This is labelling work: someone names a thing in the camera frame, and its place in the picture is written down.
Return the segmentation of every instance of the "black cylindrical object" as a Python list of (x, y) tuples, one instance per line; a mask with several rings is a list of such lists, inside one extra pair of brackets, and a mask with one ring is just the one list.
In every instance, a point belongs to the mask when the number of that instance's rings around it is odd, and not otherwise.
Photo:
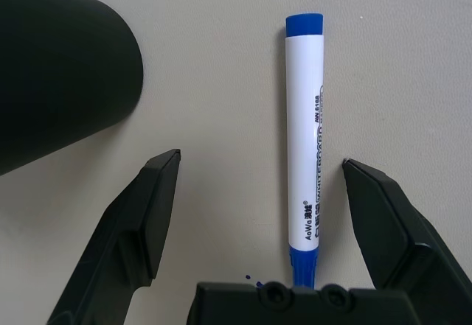
[(142, 58), (97, 0), (0, 0), (0, 174), (125, 118)]

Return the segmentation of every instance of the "white table surface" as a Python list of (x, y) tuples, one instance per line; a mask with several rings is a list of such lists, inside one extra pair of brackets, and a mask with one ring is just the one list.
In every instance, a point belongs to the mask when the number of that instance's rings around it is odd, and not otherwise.
[(0, 177), (0, 324), (46, 322), (104, 209), (171, 148), (159, 274), (125, 323), (185, 324), (198, 281), (290, 284), (284, 23), (305, 11), (325, 15), (317, 286), (372, 286), (346, 156), (397, 180), (472, 276), (472, 0), (100, 1), (137, 37), (142, 98), (124, 122)]

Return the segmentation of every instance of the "white marker barrel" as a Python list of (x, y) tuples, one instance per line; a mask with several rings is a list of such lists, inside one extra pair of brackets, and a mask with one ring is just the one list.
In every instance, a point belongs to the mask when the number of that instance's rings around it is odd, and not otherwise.
[(323, 16), (287, 18), (288, 223), (294, 285), (314, 287), (318, 257), (323, 103)]

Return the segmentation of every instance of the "marker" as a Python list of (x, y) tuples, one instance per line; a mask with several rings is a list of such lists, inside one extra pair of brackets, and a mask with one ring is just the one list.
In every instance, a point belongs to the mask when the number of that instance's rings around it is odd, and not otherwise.
[(322, 14), (286, 19), (288, 243), (294, 286), (309, 288), (318, 259), (323, 48)]

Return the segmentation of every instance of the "blue marker cap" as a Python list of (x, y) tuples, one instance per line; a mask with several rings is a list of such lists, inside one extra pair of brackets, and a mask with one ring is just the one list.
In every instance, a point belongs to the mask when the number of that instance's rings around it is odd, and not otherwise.
[(299, 35), (323, 35), (323, 15), (303, 13), (291, 15), (285, 20), (286, 37)]
[(315, 287), (315, 269), (318, 248), (301, 251), (290, 247), (290, 263), (294, 270), (294, 286)]

